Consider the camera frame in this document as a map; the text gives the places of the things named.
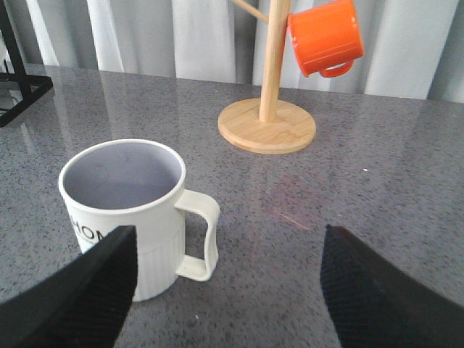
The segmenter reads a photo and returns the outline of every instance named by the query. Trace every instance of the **white mug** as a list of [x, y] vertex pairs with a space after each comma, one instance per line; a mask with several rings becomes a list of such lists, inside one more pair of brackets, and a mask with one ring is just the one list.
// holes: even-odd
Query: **white mug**
[[[123, 139], [90, 147], [59, 174], [82, 252], [119, 225], [137, 233], [138, 283], [134, 301], [157, 296], [178, 276], [207, 281], [218, 262], [220, 208], [206, 194], [184, 188], [186, 166], [163, 144]], [[204, 260], [185, 255], [185, 212], [207, 221]]]

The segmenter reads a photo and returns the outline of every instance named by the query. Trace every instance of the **gray countertop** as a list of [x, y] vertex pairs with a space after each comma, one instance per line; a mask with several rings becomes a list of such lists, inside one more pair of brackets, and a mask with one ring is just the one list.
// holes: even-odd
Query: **gray countertop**
[[[57, 179], [79, 151], [145, 138], [184, 158], [186, 187], [216, 198], [212, 278], [179, 278], [130, 309], [117, 347], [340, 347], [319, 283], [325, 225], [350, 229], [464, 305], [464, 105], [281, 89], [318, 132], [292, 154], [246, 152], [220, 111], [257, 86], [28, 67], [54, 88], [0, 128], [0, 302], [79, 255]], [[204, 223], [187, 215], [187, 251]]]

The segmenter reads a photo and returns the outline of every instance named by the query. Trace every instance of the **wooden base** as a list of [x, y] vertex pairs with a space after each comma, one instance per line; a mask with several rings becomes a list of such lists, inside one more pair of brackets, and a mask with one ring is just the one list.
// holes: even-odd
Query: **wooden base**
[[286, 154], [303, 149], [316, 134], [309, 112], [278, 100], [275, 122], [259, 119], [260, 99], [245, 99], [226, 107], [217, 121], [221, 135], [233, 145], [259, 154]]

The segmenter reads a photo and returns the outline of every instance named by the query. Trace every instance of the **mug handle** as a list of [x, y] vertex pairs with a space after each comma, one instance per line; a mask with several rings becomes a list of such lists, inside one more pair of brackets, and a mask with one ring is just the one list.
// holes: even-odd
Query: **mug handle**
[[333, 69], [324, 69], [321, 70], [319, 73], [324, 77], [324, 78], [335, 78], [336, 76], [343, 75], [346, 73], [351, 67], [353, 66], [354, 60], [350, 60], [349, 62], [346, 62], [340, 67], [335, 67]]
[[218, 263], [218, 247], [216, 246], [216, 226], [220, 213], [219, 204], [210, 196], [199, 192], [184, 190], [174, 207], [186, 212], [192, 212], [204, 218], [208, 224], [204, 237], [204, 260], [188, 255], [183, 260], [175, 274], [193, 279], [207, 281]]

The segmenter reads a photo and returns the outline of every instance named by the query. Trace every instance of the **orange mug handle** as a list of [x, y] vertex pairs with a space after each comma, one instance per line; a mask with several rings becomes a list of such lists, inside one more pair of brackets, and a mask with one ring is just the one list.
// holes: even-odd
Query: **orange mug handle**
[[324, 77], [324, 78], [335, 78], [336, 76], [343, 75], [346, 73], [351, 67], [353, 66], [354, 60], [350, 60], [349, 62], [346, 62], [340, 67], [335, 67], [332, 69], [324, 69], [321, 70], [319, 73]]

